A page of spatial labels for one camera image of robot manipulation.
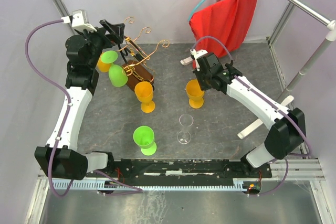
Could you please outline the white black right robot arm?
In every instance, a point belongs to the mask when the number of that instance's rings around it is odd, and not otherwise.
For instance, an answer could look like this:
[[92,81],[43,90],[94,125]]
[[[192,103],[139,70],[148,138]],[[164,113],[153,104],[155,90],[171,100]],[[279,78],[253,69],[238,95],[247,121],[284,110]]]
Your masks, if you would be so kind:
[[215,89],[237,100],[257,116],[269,130],[265,141],[241,158],[240,171],[253,177],[259,167],[274,159],[284,159],[306,140],[304,113],[290,110],[269,98],[252,85],[233,63],[221,64],[206,50],[191,50],[193,71],[201,90]]

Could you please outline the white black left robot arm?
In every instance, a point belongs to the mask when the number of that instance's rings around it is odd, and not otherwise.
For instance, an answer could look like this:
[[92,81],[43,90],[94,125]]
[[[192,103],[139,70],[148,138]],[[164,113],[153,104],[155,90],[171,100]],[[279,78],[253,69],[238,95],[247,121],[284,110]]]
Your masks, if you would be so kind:
[[48,178],[82,180],[87,173],[98,170],[104,177],[116,171],[110,152],[77,151],[83,116],[97,87],[96,65],[104,49],[123,43],[125,24],[101,20],[100,27],[74,26],[76,35],[65,42],[67,63],[65,100],[54,132],[45,146],[35,149],[35,159]]

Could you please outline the gold wire wine glass rack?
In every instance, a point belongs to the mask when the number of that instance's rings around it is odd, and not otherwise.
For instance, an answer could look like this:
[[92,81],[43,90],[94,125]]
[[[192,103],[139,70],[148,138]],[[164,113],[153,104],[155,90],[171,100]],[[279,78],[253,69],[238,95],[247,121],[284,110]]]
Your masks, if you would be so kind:
[[[120,53],[125,63],[125,67],[123,67],[123,70],[125,71],[125,74],[128,77],[134,76],[138,81],[140,82],[146,81],[146,82],[149,82],[153,86],[156,72],[154,69],[148,67],[146,62],[149,61],[151,59],[151,56],[157,52],[159,45],[161,45],[163,48],[167,48],[170,45],[170,42],[167,39],[160,40],[156,44],[156,48],[151,53],[147,54],[136,43],[136,41],[141,37],[143,33],[150,34],[151,31],[152,31],[151,27],[145,26],[140,30],[138,36],[135,39],[132,39],[131,37],[124,35],[125,45],[121,47],[121,45],[118,44],[117,52]],[[152,75],[152,77],[149,79],[142,77],[136,71],[137,66],[141,66],[146,70],[150,70],[150,74]]]

